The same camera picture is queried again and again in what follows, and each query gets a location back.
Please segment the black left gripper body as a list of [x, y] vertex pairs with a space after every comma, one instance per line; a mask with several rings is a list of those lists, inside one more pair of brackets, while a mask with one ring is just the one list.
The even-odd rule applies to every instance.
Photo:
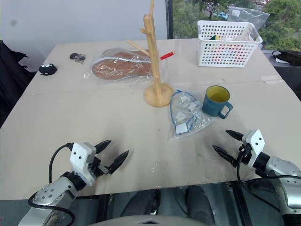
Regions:
[[87, 160], [88, 170], [95, 179], [102, 175], [111, 174], [109, 167], [101, 165], [101, 160], [97, 157], [97, 154], [99, 154], [99, 151], [96, 151], [94, 155], [90, 154]]

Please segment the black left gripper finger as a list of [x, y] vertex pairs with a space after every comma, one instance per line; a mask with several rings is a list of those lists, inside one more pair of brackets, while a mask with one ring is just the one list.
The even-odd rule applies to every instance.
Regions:
[[111, 140], [105, 140], [105, 141], [102, 141], [102, 142], [98, 143], [97, 145], [95, 145], [96, 154], [99, 154], [100, 152], [102, 152], [110, 144], [110, 142], [111, 142]]
[[123, 164], [128, 154], [129, 154], [129, 150], [123, 152], [113, 161], [113, 163], [110, 166], [106, 166], [108, 173], [113, 174]]

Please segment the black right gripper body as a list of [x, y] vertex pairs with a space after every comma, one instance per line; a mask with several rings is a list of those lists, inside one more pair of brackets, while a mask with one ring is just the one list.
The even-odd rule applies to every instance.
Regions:
[[252, 157], [251, 150], [252, 147], [250, 144], [242, 144], [239, 148], [238, 160], [247, 165]]

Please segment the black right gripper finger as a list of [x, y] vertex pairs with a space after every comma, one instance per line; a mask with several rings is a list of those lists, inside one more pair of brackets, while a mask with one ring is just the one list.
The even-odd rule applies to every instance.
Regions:
[[237, 167], [237, 165], [238, 165], [237, 159], [235, 159], [234, 157], [229, 155], [224, 149], [222, 149], [219, 146], [212, 145], [212, 147], [223, 159], [225, 159], [227, 162], [229, 162], [234, 168]]
[[225, 130], [227, 134], [229, 134], [232, 138], [238, 140], [238, 141], [242, 141], [243, 138], [243, 134], [237, 131], [233, 131], [233, 130]]

